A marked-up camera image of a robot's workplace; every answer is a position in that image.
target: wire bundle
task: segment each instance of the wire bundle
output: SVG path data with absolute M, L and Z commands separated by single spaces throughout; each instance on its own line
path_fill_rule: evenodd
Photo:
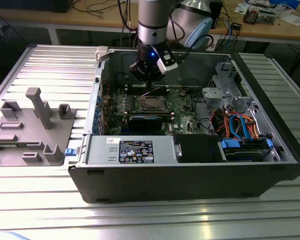
M 72 7 L 73 7 L 75 10 L 77 10 L 77 11 L 79 11 L 79 12 L 83 12 L 83 13 L 96 13 L 96 12 L 100 12 L 100 11 L 102 11 L 102 10 L 106 10 L 106 9 L 109 9 L 109 8 L 112 8 L 112 7 L 115 7 L 115 6 L 120 6 L 121 4 L 124 4 L 124 3 L 125 3 L 125 1 L 123 1 L 123 2 L 118 1 L 117 4 L 114 4 L 114 5 L 111 5 L 111 6 L 107 6 L 107 7 L 100 8 L 100 9 L 90 9 L 90 8 L 91 8 L 92 6 L 94 6 L 94 5 L 106 4 L 106 3 L 108 2 L 108 0 L 106 0 L 106 1 L 104 1 L 104 2 L 94 3 L 94 4 L 91 4 L 91 5 L 87 5 L 87 4 L 86 4 L 87 10 L 82 10 L 82 9 L 79 9 L 79 8 L 76 7 L 76 3 L 79 2 L 79 1 L 80 1 L 80 0 L 75 0 L 75 1 L 73 2 L 73 4 L 72 4 Z
M 222 111 L 222 116 L 220 116 L 217 111 L 214 111 L 214 113 L 210 117 L 210 122 L 212 122 L 216 115 L 218 115 L 219 117 L 223 117 L 223 125 L 221 125 L 215 131 L 218 135 L 221 135 L 225 138 L 232 137 L 234 139 L 242 140 L 242 137 L 238 134 L 239 130 L 242 129 L 244 137 L 246 139 L 259 139 L 256 121 L 251 119 L 249 116 L 242 115 L 241 113 L 235 111 Z M 240 122 L 236 130 L 234 130 L 234 121 Z
M 224 38 L 222 39 L 221 43 L 220 43 L 220 44 L 218 45 L 218 47 L 215 49 L 216 51 L 217 51 L 219 48 L 223 48 L 223 47 L 225 47 L 225 50 L 227 50 L 229 47 L 232 47 L 232 46 L 233 46 L 233 43 L 235 43 L 235 44 L 234 44 L 234 47 L 236 47 L 237 42 L 238 42 L 238 37 L 239 37 L 239 35 L 240 35 L 240 30 L 239 30 L 239 31 L 236 30 L 236 36 L 235 36 L 233 39 L 231 39 L 231 36 L 234 35 L 234 34 L 233 34 L 233 29 L 232 29 L 232 27 L 231 27 L 231 26 L 233 25 L 233 19 L 229 16 L 228 11 L 227 11 L 227 9 L 225 8 L 225 6 L 223 5 L 222 7 L 223 7 L 225 13 L 220 12 L 220 14 L 223 15 L 224 17 L 223 17 L 223 16 L 220 16 L 219 19 L 222 20 L 224 23 L 226 23 L 225 28 L 227 29 L 227 32 L 226 32 L 226 34 L 224 35 Z

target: blue latch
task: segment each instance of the blue latch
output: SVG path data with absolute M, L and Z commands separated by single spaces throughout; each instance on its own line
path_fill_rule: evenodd
M 268 144 L 269 148 L 273 148 L 274 147 L 274 143 L 271 141 L 271 139 L 267 139 L 266 143 Z
M 74 148 L 67 148 L 67 149 L 65 150 L 64 155 L 65 155 L 66 157 L 76 156 L 76 155 L 77 155 L 77 149 L 74 149 Z
M 221 141 L 221 146 L 223 149 L 240 148 L 240 143 L 239 140 L 236 139 L 224 139 Z

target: metal slotted table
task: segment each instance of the metal slotted table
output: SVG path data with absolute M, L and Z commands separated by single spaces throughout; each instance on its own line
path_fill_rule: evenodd
M 48 100 L 52 108 L 69 103 L 77 109 L 68 146 L 78 146 L 95 78 L 96 49 L 28 48 L 0 87 L 0 106 L 3 100 L 15 100 L 22 108 L 33 108 L 24 93 L 29 86 L 40 87 L 42 100 Z M 278 78 L 274 70 L 281 70 L 273 60 L 242 58 L 254 61 L 250 69 L 273 67 L 269 70 Z M 259 79 L 267 79 L 264 71 Z M 275 85 L 268 81 L 268 96 L 279 94 Z M 289 112 L 280 114 L 289 121 Z M 300 177 L 280 182 L 259 198 L 89 204 L 63 166 L 0 167 L 0 230 L 31 240 L 61 235 L 85 240 L 300 240 Z

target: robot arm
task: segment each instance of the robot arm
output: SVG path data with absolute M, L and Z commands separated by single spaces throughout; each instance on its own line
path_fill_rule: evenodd
M 178 67 L 166 43 L 167 36 L 176 38 L 172 24 L 168 24 L 170 10 L 175 4 L 176 0 L 139 0 L 138 56 L 130 66 L 130 72 L 146 82 L 148 88 L 152 82 L 159 81 L 168 71 Z M 208 34 L 212 25 L 209 4 L 210 0 L 184 0 L 173 12 L 173 17 L 186 29 L 180 38 L 185 47 L 199 47 L 204 39 L 197 41 L 197 38 Z
M 173 0 L 139 1 L 138 57 L 130 72 L 148 87 L 178 67 L 166 44 L 169 11 L 174 4 Z

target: warning label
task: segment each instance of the warning label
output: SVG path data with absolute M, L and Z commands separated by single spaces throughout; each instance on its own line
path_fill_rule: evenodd
M 121 164 L 153 164 L 155 162 L 152 141 L 120 141 Z

